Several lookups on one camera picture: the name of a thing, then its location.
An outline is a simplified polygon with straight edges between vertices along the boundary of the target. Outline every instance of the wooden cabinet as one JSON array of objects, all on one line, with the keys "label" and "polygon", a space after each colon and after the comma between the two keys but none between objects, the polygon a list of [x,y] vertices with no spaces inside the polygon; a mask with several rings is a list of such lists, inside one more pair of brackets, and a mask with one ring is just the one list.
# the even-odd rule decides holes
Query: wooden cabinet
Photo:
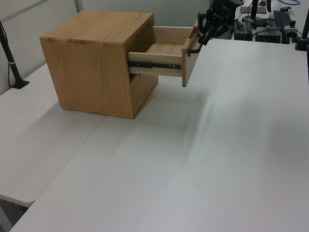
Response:
[{"label": "wooden cabinet", "polygon": [[135,118],[158,75],[187,85],[197,36],[154,26],[152,13],[82,11],[40,41],[63,109]]}]

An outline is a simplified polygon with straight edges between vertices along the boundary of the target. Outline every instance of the cabinet top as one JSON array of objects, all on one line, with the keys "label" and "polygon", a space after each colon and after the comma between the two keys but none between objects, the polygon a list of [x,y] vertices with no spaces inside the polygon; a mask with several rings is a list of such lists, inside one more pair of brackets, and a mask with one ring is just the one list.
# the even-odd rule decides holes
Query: cabinet top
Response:
[{"label": "cabinet top", "polygon": [[153,13],[82,11],[40,37],[41,41],[125,45],[145,25],[154,24]]}]

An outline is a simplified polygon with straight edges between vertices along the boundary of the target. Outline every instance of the blue cable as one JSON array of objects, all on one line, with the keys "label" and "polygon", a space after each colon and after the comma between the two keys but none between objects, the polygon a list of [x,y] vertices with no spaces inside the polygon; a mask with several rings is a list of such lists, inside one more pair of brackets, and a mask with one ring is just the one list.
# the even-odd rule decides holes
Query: blue cable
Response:
[{"label": "blue cable", "polygon": [[282,0],[278,0],[278,1],[281,2],[281,3],[283,3],[283,4],[290,5],[290,6],[297,6],[297,5],[300,5],[299,0],[291,0],[291,1],[294,1],[294,2],[296,2],[296,3],[286,3],[286,2],[284,2],[284,1],[282,1]]}]

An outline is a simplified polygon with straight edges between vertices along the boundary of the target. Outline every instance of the white tabletop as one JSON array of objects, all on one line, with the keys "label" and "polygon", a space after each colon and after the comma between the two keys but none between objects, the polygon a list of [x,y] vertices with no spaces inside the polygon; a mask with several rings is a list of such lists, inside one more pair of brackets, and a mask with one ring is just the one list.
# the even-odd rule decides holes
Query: white tabletop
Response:
[{"label": "white tabletop", "polygon": [[47,65],[0,96],[0,199],[29,207],[105,116],[62,110]]},{"label": "white tabletop", "polygon": [[[295,3],[290,0],[283,0],[285,2],[289,3]],[[252,0],[245,0],[243,6],[249,6],[251,4]],[[301,0],[300,5],[296,6],[290,6],[291,9],[288,11],[290,17],[292,20],[296,21],[296,27],[298,28],[298,31],[303,32],[304,24],[306,21],[306,16],[309,8],[309,1],[308,0]],[[289,5],[286,5],[284,3],[279,2],[278,0],[271,0],[271,12],[267,12],[266,14],[256,14],[259,18],[274,18],[273,11],[279,11],[281,7],[286,7]],[[241,19],[246,16],[247,14],[243,14],[240,17]],[[240,16],[240,7],[238,7],[235,11],[235,18],[239,18]]]},{"label": "white tabletop", "polygon": [[106,117],[12,232],[307,232],[308,196],[306,53],[212,40],[188,87],[160,77],[135,120]]}]

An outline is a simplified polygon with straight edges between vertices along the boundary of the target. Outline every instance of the open drawer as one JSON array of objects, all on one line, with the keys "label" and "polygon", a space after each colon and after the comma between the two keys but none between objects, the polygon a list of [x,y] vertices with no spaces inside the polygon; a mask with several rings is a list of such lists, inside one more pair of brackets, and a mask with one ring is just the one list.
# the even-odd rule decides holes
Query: open drawer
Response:
[{"label": "open drawer", "polygon": [[183,87],[189,81],[198,53],[198,27],[145,26],[127,49],[130,73],[179,76]]}]

